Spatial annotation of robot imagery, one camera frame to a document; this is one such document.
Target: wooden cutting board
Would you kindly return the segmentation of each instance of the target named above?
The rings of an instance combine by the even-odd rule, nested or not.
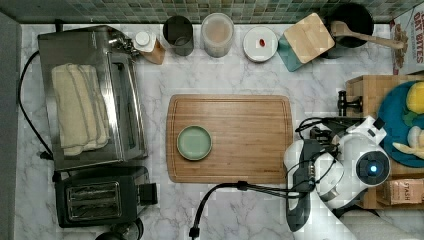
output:
[[[178,134],[202,126],[212,150],[199,161],[183,158]],[[168,108],[166,160],[174,182],[284,183],[285,150],[293,142],[290,102],[283,96],[174,95]]]

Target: toaster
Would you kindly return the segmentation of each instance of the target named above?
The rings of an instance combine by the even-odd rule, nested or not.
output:
[[[62,228],[135,221],[157,204],[156,184],[145,167],[98,167],[79,170],[55,183],[56,210]]]

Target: white marble counter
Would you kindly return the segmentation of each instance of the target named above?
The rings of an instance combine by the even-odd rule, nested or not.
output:
[[[88,25],[66,25],[65,29]],[[130,37],[142,29],[161,36],[159,25],[111,25]],[[172,95],[180,93],[272,94],[290,98],[294,124],[307,116],[336,112],[337,92],[345,82],[363,74],[391,74],[390,49],[366,44],[349,49],[335,60],[316,59],[290,73],[276,54],[263,64],[247,60],[242,40],[253,25],[237,25],[233,46],[223,58],[209,57],[200,47],[195,26],[195,50],[188,57],[167,51],[163,65],[137,60],[138,86],[145,110],[149,157],[146,166],[159,187],[159,204],[142,216],[143,239],[189,239],[195,211],[214,185],[175,184],[168,177],[165,158],[166,113]],[[289,25],[268,25],[278,37]],[[53,25],[22,25],[22,66],[35,52],[37,35],[53,32]],[[389,36],[388,25],[375,34]],[[50,143],[40,60],[28,69],[23,87],[24,105],[41,135]],[[17,158],[15,239],[95,239],[106,228],[61,229],[57,224],[53,163],[36,153],[43,146],[20,113]],[[219,190],[208,201],[200,223],[200,239],[293,239],[285,219],[284,200],[254,192]],[[424,236],[422,211],[382,212],[386,219]]]

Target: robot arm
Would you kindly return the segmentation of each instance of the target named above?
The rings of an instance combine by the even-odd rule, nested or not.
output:
[[[368,117],[347,129],[337,159],[316,140],[296,141],[287,149],[288,188],[302,192],[305,185],[313,185],[302,198],[286,202],[287,222],[296,240],[356,239],[330,209],[351,204],[362,191],[388,177],[390,162],[378,146],[386,133],[375,122]]]
[[[292,169],[288,175],[288,187],[295,187],[298,191],[305,188],[302,182],[305,179],[315,181],[316,172],[323,171],[314,169],[315,165],[308,162],[308,158],[317,153],[317,148],[320,145],[317,141],[305,140],[293,143],[285,154],[285,164],[287,169]],[[334,158],[326,153],[316,158],[316,163],[321,162],[319,167],[324,169],[325,166],[330,166]],[[340,178],[343,174],[340,172],[340,163],[337,163],[337,168],[330,168],[328,176],[331,178]],[[317,189],[322,189],[317,184],[313,190],[302,198],[287,199],[286,216],[290,230],[293,232],[296,240],[356,240],[356,237],[343,225],[340,220],[334,216],[330,209],[321,200]]]

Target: green plate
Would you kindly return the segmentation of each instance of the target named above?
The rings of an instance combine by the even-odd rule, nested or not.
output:
[[[186,159],[200,160],[211,151],[212,139],[206,129],[200,126],[189,126],[178,135],[177,148]]]

